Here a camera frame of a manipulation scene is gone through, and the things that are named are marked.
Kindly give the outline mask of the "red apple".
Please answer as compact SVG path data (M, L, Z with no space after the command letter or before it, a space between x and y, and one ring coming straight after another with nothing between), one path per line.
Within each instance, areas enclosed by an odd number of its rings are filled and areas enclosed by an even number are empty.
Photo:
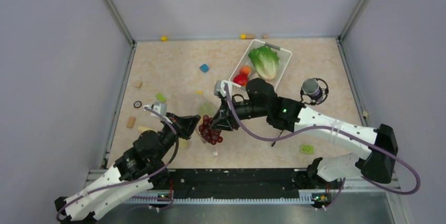
M242 87L246 87L246 85L249 82L249 78L247 75L244 74L238 74L235 76L232 80L235 84L240 85Z

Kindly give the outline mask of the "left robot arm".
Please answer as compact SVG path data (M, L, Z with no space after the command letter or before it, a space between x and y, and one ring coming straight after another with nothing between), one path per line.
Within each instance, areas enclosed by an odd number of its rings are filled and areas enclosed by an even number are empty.
M166 187L167 167L175 159L180 139L189 140L199 115L161 117L162 130L146 130L98 179L70 197L55 200L60 223L95 223L137 194Z

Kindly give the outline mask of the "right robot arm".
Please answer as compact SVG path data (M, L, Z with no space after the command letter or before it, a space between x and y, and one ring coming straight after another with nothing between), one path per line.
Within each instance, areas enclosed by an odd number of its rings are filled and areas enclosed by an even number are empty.
M235 101L232 85L227 80L215 84L214 95L220 98L221 105L211 119L212 129L234 131L242 127L243 120L265 118L268 125L290 136L308 133L348 150L348 154L338 157L316 158L308 166L308 180L315 188L356 176L380 184L391 182L398 153L391 126L358 126L326 116L300 101L279 97L274 87L260 78L249 81L248 96Z

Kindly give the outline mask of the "green lime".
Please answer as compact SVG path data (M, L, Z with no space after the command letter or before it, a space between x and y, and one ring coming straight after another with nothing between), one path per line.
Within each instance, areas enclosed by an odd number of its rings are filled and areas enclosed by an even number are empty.
M198 114L200 116L207 115L209 117L212 117L216 113L217 108L213 103L210 103L208 101L201 103L198 105Z

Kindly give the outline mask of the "clear zip top bag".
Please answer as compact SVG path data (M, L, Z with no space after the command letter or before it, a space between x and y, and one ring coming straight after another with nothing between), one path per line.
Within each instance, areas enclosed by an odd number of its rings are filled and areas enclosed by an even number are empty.
M198 115L200 120L194 129L194 137L205 146L213 157L218 157L218 145L223 142L221 129L212 129L211 120L217 107L203 94L187 93L178 98L178 109L181 115Z

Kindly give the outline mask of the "dark red grape bunch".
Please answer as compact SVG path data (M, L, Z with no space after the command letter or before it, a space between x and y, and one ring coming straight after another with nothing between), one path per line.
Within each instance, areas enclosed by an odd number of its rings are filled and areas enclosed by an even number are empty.
M204 115L201 124L198 126L198 133L201 139L211 145L216 145L223 142L221 131L218 129L211 129L211 117Z

